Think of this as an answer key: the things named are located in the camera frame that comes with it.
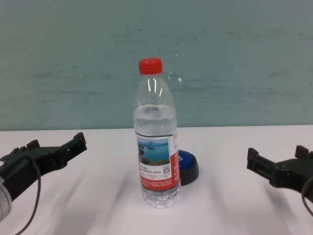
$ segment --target red bottle cap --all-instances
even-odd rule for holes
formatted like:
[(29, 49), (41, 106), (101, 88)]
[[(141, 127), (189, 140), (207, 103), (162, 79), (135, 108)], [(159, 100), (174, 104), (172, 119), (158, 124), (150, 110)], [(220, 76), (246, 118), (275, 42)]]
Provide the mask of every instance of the red bottle cap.
[(160, 58), (146, 58), (139, 61), (141, 75), (162, 73), (162, 61)]

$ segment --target black cable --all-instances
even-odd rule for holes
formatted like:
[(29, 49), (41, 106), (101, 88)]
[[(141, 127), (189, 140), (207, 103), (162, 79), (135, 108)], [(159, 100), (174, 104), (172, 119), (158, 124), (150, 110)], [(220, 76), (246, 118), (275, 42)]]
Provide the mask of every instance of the black cable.
[(38, 189), (37, 189), (37, 197), (36, 197), (36, 202), (35, 202), (35, 207), (34, 207), (34, 210), (33, 210), (33, 213), (29, 219), (29, 221), (27, 222), (27, 224), (15, 235), (21, 235), (27, 228), (28, 226), (30, 225), (30, 223), (33, 221), (34, 217), (35, 217), (35, 214), (36, 214), (36, 211), (37, 211), (37, 207), (38, 207), (38, 203), (39, 203), (39, 198), (40, 198), (40, 191), (41, 191), (41, 174), (40, 174), (40, 170), (39, 170), (39, 167), (38, 165), (36, 164), (36, 162), (30, 158), (30, 157), (26, 157), (27, 159), (29, 159), (35, 170), (36, 170), (36, 173), (37, 173), (37, 178), (38, 178)]
[(305, 200), (305, 195), (307, 194), (307, 192), (310, 189), (310, 187), (312, 186), (312, 184), (313, 184), (313, 176), (304, 184), (304, 186), (301, 190), (301, 198), (302, 198), (302, 202), (303, 202), (305, 208), (313, 216), (313, 211), (310, 209), (310, 207), (308, 206), (308, 204)]

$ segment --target white table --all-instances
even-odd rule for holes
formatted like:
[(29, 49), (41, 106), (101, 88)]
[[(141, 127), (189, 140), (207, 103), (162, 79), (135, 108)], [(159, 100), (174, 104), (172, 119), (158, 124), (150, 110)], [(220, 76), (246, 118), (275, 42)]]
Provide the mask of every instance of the white table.
[[(61, 145), (79, 131), (0, 132), (0, 156), (38, 139)], [(246, 169), (248, 147), (273, 161), (313, 150), (313, 126), (180, 128), (179, 148), (190, 151), (200, 176), (183, 186), (172, 208), (141, 199), (133, 130), (85, 130), (88, 150), (43, 176), (37, 214), (24, 235), (311, 235), (313, 218), (300, 194), (272, 188)], [(37, 183), (13, 202), (0, 223), (13, 235), (29, 219)]]

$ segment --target barcode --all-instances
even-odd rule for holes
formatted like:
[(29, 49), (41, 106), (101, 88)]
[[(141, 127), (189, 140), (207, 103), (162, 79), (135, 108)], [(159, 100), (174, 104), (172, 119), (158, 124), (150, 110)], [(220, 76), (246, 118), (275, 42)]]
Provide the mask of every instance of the barcode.
[(167, 174), (170, 173), (170, 165), (165, 165), (163, 167), (163, 174)]

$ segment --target teal wall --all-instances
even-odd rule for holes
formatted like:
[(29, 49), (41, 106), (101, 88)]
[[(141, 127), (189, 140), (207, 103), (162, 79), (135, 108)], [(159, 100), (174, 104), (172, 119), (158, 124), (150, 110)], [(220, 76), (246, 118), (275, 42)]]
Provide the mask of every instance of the teal wall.
[(179, 126), (313, 123), (312, 0), (0, 0), (0, 130), (132, 127), (163, 59)]

